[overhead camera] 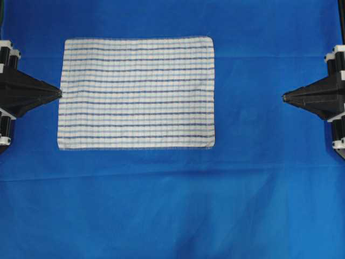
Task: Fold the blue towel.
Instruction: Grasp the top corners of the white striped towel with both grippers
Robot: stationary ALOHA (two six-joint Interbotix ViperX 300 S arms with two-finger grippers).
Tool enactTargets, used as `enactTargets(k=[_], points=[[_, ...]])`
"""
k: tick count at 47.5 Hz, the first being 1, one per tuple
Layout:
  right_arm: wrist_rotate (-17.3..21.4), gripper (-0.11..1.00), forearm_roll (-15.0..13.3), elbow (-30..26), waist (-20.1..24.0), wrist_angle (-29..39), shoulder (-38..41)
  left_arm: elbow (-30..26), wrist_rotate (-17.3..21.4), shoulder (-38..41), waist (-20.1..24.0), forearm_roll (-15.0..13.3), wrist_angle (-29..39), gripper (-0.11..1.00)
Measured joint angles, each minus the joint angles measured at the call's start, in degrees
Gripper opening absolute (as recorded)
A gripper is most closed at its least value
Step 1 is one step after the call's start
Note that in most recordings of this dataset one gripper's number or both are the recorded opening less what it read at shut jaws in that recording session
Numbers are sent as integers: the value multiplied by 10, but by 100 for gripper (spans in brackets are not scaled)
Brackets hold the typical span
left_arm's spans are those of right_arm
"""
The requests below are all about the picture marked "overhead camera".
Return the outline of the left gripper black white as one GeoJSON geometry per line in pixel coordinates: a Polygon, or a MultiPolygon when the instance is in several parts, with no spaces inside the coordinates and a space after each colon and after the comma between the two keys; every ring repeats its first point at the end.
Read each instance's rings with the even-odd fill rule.
{"type": "Polygon", "coordinates": [[[1,146],[10,146],[12,123],[26,112],[62,97],[62,91],[42,80],[17,70],[21,52],[9,40],[1,40],[1,91],[24,95],[52,95],[9,100],[1,93],[1,146]]]}

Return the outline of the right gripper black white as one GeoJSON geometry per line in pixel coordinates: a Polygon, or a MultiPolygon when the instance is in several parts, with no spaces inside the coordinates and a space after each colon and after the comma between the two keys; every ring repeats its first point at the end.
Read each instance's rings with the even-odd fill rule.
{"type": "Polygon", "coordinates": [[[337,45],[326,56],[329,76],[312,84],[286,92],[283,102],[316,114],[327,120],[332,128],[332,148],[344,159],[344,45],[337,45]],[[305,103],[293,100],[296,97],[335,95],[335,105],[305,103]]]}

